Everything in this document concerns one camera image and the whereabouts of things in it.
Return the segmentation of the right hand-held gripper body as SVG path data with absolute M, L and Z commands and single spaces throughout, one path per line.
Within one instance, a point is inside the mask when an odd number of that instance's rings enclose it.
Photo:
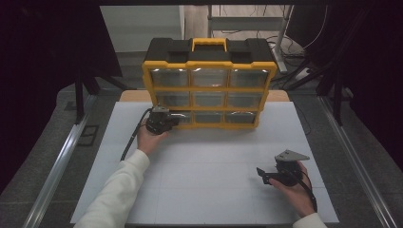
M 286 186 L 295 186 L 302 180 L 302 171 L 298 161 L 307 161 L 310 157 L 298 152 L 286 149 L 275 156 L 278 175 L 276 180 Z

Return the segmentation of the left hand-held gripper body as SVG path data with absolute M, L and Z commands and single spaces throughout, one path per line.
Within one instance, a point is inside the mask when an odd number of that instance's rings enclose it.
M 162 106 L 154 106 L 146 120 L 146 129 L 154 135 L 162 135 L 172 129 L 173 119 L 170 117 L 169 110 Z

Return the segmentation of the transparent storage drawer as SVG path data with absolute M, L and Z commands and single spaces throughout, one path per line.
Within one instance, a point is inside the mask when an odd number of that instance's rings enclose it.
M 180 119 L 180 118 L 175 118 L 174 117 L 175 119 L 180 120 L 180 124 L 191 124 L 192 116 L 191 116 L 190 111 L 172 111 L 171 115 L 173 113 L 182 113 L 182 114 L 185 114 L 187 116 L 187 118 L 185 118 L 185 119 Z

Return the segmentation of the yellow black drawer organizer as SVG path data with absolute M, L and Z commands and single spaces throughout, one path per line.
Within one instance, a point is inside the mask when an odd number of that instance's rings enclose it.
M 143 80 L 150 94 L 152 104 L 156 101 L 155 91 L 150 80 L 152 68 L 223 68 L 223 69 L 268 69 L 268 78 L 264 97 L 260 103 L 260 111 L 254 124 L 211 124 L 181 125 L 179 128 L 255 128 L 259 125 L 259 115 L 264 109 L 269 94 L 269 85 L 277 73 L 277 64 L 271 49 L 264 39 L 247 38 L 245 40 L 228 40 L 226 38 L 192 38 L 174 40 L 172 38 L 154 38 L 151 40 L 144 57 L 142 69 Z

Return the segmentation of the person's left hand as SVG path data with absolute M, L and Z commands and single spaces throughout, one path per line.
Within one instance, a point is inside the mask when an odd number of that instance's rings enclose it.
M 137 135 L 137 148 L 149 156 L 157 145 L 167 136 L 167 132 L 161 135 L 155 135 L 150 133 L 145 126 L 141 126 Z

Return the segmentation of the person's right hand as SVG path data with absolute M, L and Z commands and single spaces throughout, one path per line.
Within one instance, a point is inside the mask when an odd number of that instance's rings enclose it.
M 270 179 L 269 182 L 288 199 L 301 219 L 316 211 L 310 195 L 302 185 L 286 186 L 274 179 Z

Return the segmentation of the grid of clear plastic bins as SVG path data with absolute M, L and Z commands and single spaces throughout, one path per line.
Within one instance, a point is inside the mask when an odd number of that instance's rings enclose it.
M 172 111 L 190 111 L 191 124 L 252 125 L 270 71 L 268 69 L 152 68 L 156 101 Z

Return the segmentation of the black floor socket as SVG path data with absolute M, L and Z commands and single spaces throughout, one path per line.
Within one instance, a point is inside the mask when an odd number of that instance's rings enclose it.
M 98 125 L 86 125 L 77 142 L 78 146 L 92 146 L 99 130 Z

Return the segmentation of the white table mat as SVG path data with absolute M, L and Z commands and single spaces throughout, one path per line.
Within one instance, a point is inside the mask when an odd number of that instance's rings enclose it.
M 304 165 L 326 222 L 335 209 L 291 102 L 266 104 L 254 129 L 193 128 L 170 131 L 150 156 L 129 213 L 132 225 L 271 225 L 297 220 L 279 190 L 257 171 L 275 171 L 286 149 L 308 157 Z

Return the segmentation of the black metal stand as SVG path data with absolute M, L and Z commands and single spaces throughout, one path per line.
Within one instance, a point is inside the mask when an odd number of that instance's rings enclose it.
M 340 73 L 328 73 L 323 76 L 319 85 L 317 86 L 317 95 L 327 96 L 331 88 L 334 89 L 333 93 L 333 116 L 339 125 L 341 121 L 341 101 L 342 101 L 342 83 L 343 77 Z
M 75 99 L 76 99 L 76 124 L 79 124 L 85 116 L 85 103 L 83 88 L 90 95 L 97 95 L 100 91 L 100 87 L 92 76 L 87 76 L 81 71 L 77 73 L 75 79 Z

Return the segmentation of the white power strip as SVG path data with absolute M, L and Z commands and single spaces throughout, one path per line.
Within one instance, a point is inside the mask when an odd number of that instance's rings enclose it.
M 312 72 L 312 70 L 308 67 L 304 68 L 297 76 L 296 76 L 296 80 L 299 81 L 303 78 L 305 78 L 306 76 L 308 76 L 310 73 Z

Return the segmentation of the dark curtain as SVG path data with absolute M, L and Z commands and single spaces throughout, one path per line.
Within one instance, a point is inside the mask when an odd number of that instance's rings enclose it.
M 324 40 L 311 56 L 335 56 L 359 11 L 368 10 L 339 67 L 354 97 L 351 108 L 403 171 L 403 0 L 335 0 Z
M 121 74 L 99 0 L 0 0 L 0 194 L 62 88 Z

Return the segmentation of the aluminium frame rail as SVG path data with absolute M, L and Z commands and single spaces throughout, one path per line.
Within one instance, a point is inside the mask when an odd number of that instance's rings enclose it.
M 52 168 L 50 169 L 47 179 L 39 192 L 36 201 L 33 203 L 29 214 L 22 225 L 22 228 L 38 228 L 43 217 L 50 205 L 51 199 L 59 185 L 61 178 L 67 168 L 68 162 L 71 158 L 72 152 L 74 151 L 78 140 L 86 126 L 86 122 L 89 118 L 89 112 L 95 102 L 97 101 L 96 95 L 89 95 L 86 98 L 84 105 L 84 116 L 79 123 L 75 123 L 67 139 L 65 140 Z
M 396 220 L 394 219 L 392 212 L 381 196 L 379 190 L 375 186 L 373 180 L 371 179 L 368 171 L 364 167 L 362 161 L 360 160 L 356 150 L 348 137 L 344 127 L 338 123 L 336 118 L 333 115 L 333 109 L 331 107 L 330 102 L 324 98 L 319 96 L 318 101 L 320 103 L 321 108 L 323 109 L 327 119 L 334 130 L 336 137 L 340 141 L 343 150 L 355 171 L 355 174 L 368 197 L 370 204 L 374 208 L 374 212 L 378 217 L 383 228 L 398 228 Z

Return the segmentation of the grey metal desk frame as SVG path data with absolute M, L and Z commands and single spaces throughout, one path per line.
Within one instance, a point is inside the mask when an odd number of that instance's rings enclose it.
M 263 9 L 263 14 L 268 10 L 266 5 Z M 281 16 L 214 16 L 213 6 L 208 7 L 207 13 L 207 37 L 214 37 L 215 31 L 222 33 L 237 33 L 244 31 L 254 31 L 256 36 L 259 36 L 261 31 L 272 32 L 272 35 L 266 37 L 270 41 L 269 47 L 278 65 L 278 70 L 281 74 L 288 72 L 285 65 L 284 57 L 281 54 L 280 48 L 285 31 L 287 30 L 293 5 L 284 5 L 281 10 Z

